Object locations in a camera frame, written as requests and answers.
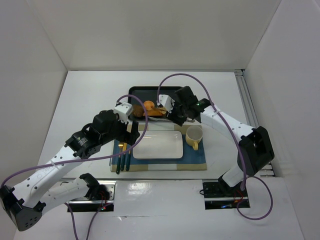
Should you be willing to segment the metal tongs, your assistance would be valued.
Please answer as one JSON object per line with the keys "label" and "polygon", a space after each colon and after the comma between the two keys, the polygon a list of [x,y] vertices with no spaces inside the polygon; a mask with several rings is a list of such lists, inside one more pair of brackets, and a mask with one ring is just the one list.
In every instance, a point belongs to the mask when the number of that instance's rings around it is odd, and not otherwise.
{"label": "metal tongs", "polygon": [[167,111],[166,111],[165,115],[162,116],[162,117],[151,117],[151,116],[148,116],[148,118],[149,118],[149,120],[152,120],[152,121],[169,122],[170,120],[166,118],[166,114],[167,114]]}

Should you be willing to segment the orange bread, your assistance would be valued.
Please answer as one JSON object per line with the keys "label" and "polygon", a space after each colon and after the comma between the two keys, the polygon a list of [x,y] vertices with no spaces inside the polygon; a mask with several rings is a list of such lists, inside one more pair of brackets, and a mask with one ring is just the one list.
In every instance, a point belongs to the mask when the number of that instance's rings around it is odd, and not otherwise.
{"label": "orange bread", "polygon": [[162,110],[148,110],[147,115],[149,117],[163,117],[166,114],[165,111]]}

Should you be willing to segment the sliced bread piece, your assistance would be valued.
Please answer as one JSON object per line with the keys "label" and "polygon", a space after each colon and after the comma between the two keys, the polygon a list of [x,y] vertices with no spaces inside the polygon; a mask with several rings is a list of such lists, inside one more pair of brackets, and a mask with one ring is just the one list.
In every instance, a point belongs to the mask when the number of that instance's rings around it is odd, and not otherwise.
{"label": "sliced bread piece", "polygon": [[155,110],[165,113],[167,110],[165,107],[157,107]]}

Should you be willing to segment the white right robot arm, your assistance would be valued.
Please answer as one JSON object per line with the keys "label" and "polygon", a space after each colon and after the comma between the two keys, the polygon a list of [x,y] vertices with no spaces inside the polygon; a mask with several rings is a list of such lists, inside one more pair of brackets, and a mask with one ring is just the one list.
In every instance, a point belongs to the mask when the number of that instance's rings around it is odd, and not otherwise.
{"label": "white right robot arm", "polygon": [[182,126],[187,119],[195,120],[218,131],[237,147],[237,163],[218,179],[221,190],[236,185],[243,189],[243,180],[257,174],[275,157],[268,131],[242,123],[213,105],[209,99],[199,100],[189,86],[175,91],[174,96],[158,96],[158,104],[166,109],[166,119]]}

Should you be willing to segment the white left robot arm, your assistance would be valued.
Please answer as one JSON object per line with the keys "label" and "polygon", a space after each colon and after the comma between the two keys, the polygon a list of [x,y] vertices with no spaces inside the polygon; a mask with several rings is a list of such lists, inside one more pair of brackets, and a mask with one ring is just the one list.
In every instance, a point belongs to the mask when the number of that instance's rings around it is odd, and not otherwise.
{"label": "white left robot arm", "polygon": [[90,199],[97,194],[100,184],[89,173],[65,186],[54,185],[113,140],[134,146],[140,133],[136,121],[131,131],[127,130],[132,111],[123,104],[101,111],[91,123],[73,133],[59,152],[47,164],[38,166],[27,179],[13,187],[1,184],[1,206],[20,232],[33,227],[46,212],[65,202],[81,197]]}

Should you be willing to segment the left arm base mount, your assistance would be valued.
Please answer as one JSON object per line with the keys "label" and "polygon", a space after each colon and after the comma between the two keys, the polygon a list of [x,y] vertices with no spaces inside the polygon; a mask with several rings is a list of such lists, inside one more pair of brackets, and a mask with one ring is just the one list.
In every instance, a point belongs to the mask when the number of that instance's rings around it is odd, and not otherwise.
{"label": "left arm base mount", "polygon": [[103,180],[99,182],[99,189],[95,196],[75,198],[68,204],[75,213],[94,213],[101,207],[102,212],[113,212],[115,190],[115,181]]}

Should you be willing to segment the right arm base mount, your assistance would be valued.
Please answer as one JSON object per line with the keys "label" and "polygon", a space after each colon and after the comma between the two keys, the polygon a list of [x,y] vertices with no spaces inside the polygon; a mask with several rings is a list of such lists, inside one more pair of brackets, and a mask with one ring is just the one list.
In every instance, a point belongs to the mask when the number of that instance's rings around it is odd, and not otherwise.
{"label": "right arm base mount", "polygon": [[221,185],[218,181],[203,181],[199,194],[204,197],[206,210],[250,208],[247,190],[241,190],[241,183],[234,187]]}

